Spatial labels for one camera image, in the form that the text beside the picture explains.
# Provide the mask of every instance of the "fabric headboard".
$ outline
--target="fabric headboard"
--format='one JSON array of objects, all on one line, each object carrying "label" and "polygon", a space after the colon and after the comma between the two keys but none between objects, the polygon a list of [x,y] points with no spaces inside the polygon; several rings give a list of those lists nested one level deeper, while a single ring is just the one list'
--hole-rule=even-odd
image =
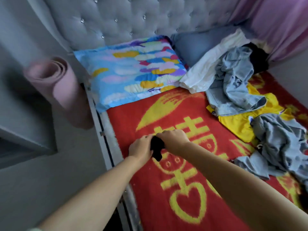
[{"label": "fabric headboard", "polygon": [[74,50],[228,23],[239,0],[44,0]]}]

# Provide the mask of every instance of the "pink curtain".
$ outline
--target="pink curtain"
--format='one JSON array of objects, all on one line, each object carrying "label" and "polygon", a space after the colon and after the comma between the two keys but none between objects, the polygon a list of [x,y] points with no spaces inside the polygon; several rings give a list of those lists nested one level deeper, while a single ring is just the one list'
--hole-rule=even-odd
[{"label": "pink curtain", "polygon": [[231,21],[246,18],[258,38],[273,47],[272,61],[308,48],[308,0],[240,0]]}]

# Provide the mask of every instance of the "yellow shirt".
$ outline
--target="yellow shirt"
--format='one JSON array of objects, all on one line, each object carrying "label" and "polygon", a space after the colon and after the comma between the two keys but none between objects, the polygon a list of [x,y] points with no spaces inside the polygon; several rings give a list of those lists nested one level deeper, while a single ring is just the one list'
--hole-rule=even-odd
[{"label": "yellow shirt", "polygon": [[[250,83],[247,85],[248,92],[253,95],[260,95],[260,93],[255,89]],[[280,114],[283,112],[280,116],[283,120],[291,120],[294,118],[294,116],[291,114],[290,109],[284,109],[278,104],[278,100],[272,93],[267,93],[264,95],[266,97],[266,104],[264,107],[247,112],[247,113],[241,113],[233,116],[218,116],[218,120],[221,124],[223,124],[226,128],[228,128],[233,134],[235,134],[238,138],[240,138],[242,141],[249,143],[254,138],[255,135],[253,133],[253,129],[250,125],[250,122],[255,117],[264,114],[264,113],[274,113],[274,114]],[[210,112],[213,112],[214,109],[210,105],[206,107],[207,110]]]}]

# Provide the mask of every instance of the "white cloth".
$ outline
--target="white cloth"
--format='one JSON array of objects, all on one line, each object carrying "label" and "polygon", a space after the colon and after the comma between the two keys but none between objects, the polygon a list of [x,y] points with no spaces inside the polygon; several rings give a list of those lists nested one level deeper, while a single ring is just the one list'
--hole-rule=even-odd
[{"label": "white cloth", "polygon": [[250,43],[240,28],[235,33],[223,38],[220,44],[206,52],[203,57],[181,78],[180,87],[191,94],[209,89],[215,79],[215,67],[219,58],[233,47]]}]

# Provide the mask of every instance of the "person's left hand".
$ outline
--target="person's left hand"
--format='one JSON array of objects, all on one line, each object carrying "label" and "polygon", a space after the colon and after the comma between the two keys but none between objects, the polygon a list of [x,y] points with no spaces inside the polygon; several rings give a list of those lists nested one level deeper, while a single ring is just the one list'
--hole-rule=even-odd
[{"label": "person's left hand", "polygon": [[153,154],[153,151],[150,151],[152,137],[153,135],[144,135],[129,146],[128,156],[137,160],[139,168],[144,166]]}]

